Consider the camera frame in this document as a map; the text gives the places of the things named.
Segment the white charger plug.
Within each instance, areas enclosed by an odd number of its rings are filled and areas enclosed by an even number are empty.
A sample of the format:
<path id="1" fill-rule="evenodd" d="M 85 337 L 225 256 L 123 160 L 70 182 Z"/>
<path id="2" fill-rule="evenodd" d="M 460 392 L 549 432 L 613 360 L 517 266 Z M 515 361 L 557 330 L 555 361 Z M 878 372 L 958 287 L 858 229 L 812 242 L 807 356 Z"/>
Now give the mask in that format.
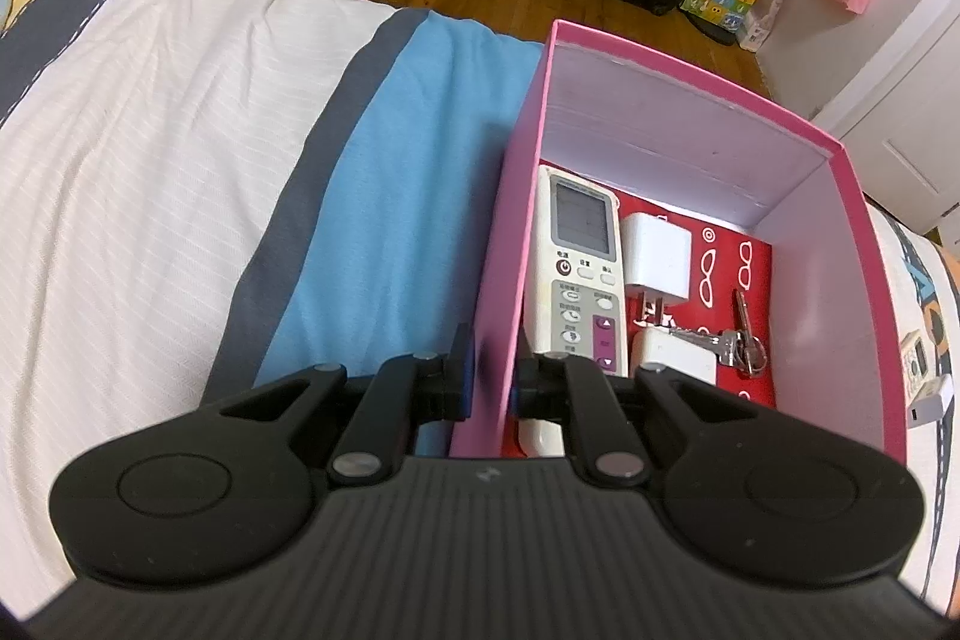
<path id="1" fill-rule="evenodd" d="M 690 298 L 692 232 L 654 214 L 633 213 L 620 223 L 620 236 L 626 294 L 641 302 L 641 310 L 652 304 L 652 325 L 661 326 L 669 305 Z"/>

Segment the silver key bunch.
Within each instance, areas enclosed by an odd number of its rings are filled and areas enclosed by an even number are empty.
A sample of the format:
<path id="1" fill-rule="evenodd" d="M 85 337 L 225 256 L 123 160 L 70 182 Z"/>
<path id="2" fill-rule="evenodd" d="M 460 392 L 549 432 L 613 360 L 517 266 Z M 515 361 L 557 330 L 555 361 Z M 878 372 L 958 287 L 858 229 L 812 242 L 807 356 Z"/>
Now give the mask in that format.
<path id="1" fill-rule="evenodd" d="M 744 377 L 757 378 L 768 367 L 768 351 L 765 342 L 761 341 L 752 328 L 747 299 L 740 289 L 734 291 L 734 312 L 737 325 L 732 330 L 701 333 L 683 328 L 669 328 L 669 333 L 675 338 L 703 347 L 724 367 L 732 367 Z"/>

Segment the pink box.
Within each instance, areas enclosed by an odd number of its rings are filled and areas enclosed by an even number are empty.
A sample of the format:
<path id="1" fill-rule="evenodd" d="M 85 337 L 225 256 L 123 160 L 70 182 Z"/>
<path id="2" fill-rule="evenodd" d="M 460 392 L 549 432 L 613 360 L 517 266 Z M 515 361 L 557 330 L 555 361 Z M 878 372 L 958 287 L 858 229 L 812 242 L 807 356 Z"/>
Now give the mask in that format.
<path id="1" fill-rule="evenodd" d="M 569 21 L 551 28 L 501 167 L 454 455 L 501 452 L 540 161 L 768 242 L 778 408 L 905 456 L 895 312 L 843 146 L 736 83 Z"/>

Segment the white remote control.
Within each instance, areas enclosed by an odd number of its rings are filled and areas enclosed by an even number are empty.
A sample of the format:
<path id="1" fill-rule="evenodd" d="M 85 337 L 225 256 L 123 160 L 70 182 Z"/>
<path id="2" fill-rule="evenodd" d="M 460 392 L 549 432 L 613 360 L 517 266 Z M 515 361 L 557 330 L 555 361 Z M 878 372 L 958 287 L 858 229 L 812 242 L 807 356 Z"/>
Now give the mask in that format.
<path id="1" fill-rule="evenodd" d="M 550 164 L 537 167 L 523 326 L 535 353 L 628 365 L 619 197 Z"/>

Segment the red patterned packet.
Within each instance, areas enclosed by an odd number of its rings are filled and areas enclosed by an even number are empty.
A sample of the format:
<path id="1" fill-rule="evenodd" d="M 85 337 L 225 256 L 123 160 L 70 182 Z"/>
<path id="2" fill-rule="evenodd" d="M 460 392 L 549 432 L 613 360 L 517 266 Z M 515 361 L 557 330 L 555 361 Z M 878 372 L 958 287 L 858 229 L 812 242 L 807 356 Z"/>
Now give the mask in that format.
<path id="1" fill-rule="evenodd" d="M 768 351 L 770 338 L 770 284 L 773 252 L 766 242 L 742 234 L 729 227 L 716 226 L 701 218 L 670 211 L 643 198 L 612 190 L 620 200 L 620 223 L 633 213 L 659 216 L 661 220 L 685 227 L 692 232 L 692 268 L 690 268 L 690 298 L 685 304 L 669 305 L 665 309 L 661 328 L 683 328 L 701 333 L 719 333 L 736 328 L 734 291 L 740 289 L 747 299 L 750 321 L 755 333 L 765 342 Z M 630 349 L 636 331 L 652 325 L 652 304 L 641 310 L 641 302 L 625 291 L 626 347 L 628 365 L 620 377 L 630 372 Z M 732 367 L 718 362 L 719 386 L 754 403 L 770 406 L 775 401 L 775 388 L 770 365 L 757 378 L 740 375 Z"/>

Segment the striped bed sheet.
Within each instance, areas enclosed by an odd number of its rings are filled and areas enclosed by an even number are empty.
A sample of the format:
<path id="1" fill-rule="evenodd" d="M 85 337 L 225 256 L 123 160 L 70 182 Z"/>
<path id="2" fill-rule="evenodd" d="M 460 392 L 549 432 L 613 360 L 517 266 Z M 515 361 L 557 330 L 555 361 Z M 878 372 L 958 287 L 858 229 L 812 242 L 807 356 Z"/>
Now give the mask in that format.
<path id="1" fill-rule="evenodd" d="M 2 0 L 2 601 L 88 448 L 473 317 L 540 58 L 368 0 Z"/>

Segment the small white device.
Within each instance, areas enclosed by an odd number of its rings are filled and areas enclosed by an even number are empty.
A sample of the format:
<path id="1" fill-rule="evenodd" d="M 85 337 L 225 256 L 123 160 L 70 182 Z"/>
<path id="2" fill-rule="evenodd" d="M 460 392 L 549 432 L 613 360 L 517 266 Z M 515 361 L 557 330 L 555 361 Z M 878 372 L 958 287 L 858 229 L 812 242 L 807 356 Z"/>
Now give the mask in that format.
<path id="1" fill-rule="evenodd" d="M 910 406 L 931 378 L 931 359 L 923 331 L 913 330 L 900 341 L 901 374 L 905 388 L 905 404 Z"/>

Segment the white adapter on bed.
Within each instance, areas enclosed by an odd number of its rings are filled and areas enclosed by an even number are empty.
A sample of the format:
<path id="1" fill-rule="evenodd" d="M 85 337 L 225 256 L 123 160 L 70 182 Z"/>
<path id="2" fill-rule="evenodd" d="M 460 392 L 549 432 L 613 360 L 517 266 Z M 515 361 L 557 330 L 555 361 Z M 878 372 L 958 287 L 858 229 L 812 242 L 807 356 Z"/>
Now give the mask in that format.
<path id="1" fill-rule="evenodd" d="M 939 375 L 926 381 L 908 408 L 908 427 L 916 429 L 942 419 L 952 406 L 954 396 L 955 388 L 950 374 Z"/>

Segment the white door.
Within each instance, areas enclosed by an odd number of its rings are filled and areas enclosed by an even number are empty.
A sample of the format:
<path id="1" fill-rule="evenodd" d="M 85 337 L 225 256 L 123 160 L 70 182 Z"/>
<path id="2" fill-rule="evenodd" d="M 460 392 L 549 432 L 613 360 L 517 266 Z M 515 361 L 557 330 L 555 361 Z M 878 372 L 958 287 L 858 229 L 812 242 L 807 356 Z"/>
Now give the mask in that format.
<path id="1" fill-rule="evenodd" d="M 861 190 L 919 234 L 958 211 L 958 0 L 919 0 L 815 115 Z"/>

